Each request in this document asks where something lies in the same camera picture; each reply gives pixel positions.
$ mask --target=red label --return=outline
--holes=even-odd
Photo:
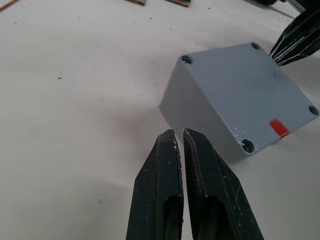
[[[278,119],[274,119],[270,122],[270,126],[275,130],[275,132],[283,138],[290,133],[290,130],[286,128]]]

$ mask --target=box side face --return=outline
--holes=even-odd
[[[272,120],[293,131],[317,117],[301,90],[251,43],[190,56],[187,70],[238,141],[250,139],[259,150],[280,139]]]
[[[213,148],[227,162],[248,157],[182,61],[178,60],[173,70],[160,110],[172,128],[190,128],[205,134]]]

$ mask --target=white surface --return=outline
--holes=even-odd
[[[243,0],[21,0],[0,13],[0,239],[124,240],[135,176],[169,128],[158,105],[177,57],[269,51],[297,14]],[[319,66],[316,54],[284,67],[318,107]],[[319,138],[317,119],[231,166],[266,240],[318,239]]]

